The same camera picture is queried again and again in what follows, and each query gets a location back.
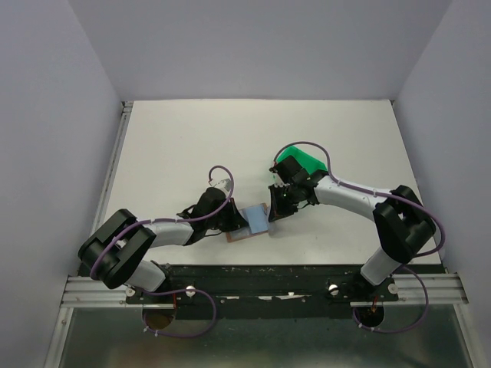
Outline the tan leather card holder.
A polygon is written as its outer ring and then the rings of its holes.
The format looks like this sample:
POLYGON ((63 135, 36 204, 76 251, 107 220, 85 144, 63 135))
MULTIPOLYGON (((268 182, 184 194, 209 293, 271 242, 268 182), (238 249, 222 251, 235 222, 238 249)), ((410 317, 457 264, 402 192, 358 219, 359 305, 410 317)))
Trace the tan leather card holder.
POLYGON ((240 209, 239 213, 246 220, 247 226, 227 232, 227 242, 232 243, 259 235, 270 235, 268 233, 269 212, 270 208, 265 203, 240 209))

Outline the credit card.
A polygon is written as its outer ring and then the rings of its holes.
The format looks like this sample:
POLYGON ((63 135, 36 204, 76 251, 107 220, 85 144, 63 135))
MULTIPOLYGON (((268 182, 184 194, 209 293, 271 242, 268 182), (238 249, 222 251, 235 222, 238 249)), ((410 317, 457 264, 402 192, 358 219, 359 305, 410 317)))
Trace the credit card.
POLYGON ((269 222, 268 223, 268 233, 273 236, 277 231, 277 224, 276 222, 269 222))

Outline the green plastic bin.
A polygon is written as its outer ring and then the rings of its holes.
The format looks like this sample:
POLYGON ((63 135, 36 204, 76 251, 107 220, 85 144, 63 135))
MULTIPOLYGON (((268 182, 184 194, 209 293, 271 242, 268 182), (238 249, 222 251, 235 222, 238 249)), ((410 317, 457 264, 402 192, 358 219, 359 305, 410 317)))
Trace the green plastic bin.
POLYGON ((309 174, 314 173, 317 170, 327 171, 327 166, 319 159, 309 155, 302 149, 296 146, 289 146, 281 151, 274 159, 274 163, 280 163, 288 157, 293 157, 296 161, 305 169, 309 174))

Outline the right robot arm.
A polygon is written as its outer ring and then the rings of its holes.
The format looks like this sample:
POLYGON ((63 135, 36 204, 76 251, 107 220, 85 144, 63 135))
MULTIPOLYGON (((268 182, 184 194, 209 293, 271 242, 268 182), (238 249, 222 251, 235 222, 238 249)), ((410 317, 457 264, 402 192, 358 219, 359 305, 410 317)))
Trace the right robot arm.
POLYGON ((269 221, 294 215, 299 204, 332 205, 360 215, 375 224, 380 246, 364 263, 353 281, 354 294, 368 301, 381 291, 381 283, 400 266, 414 259, 434 236, 437 227, 414 191, 407 186, 380 191, 332 178, 329 171, 309 173, 288 156, 269 171, 275 184, 269 186, 269 221))

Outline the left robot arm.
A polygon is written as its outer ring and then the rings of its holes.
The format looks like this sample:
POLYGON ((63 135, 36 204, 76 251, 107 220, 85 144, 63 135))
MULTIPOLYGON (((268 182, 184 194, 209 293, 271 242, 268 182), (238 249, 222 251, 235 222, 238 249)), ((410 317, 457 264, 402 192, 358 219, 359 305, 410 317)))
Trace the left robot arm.
POLYGON ((249 226, 234 199, 223 189, 208 188, 195 205, 166 221, 138 221, 128 209, 116 211, 78 251, 91 278, 109 289, 126 284, 143 289, 154 303, 169 297, 166 272, 143 258, 152 247, 187 246, 205 238, 208 231, 234 232, 249 226))

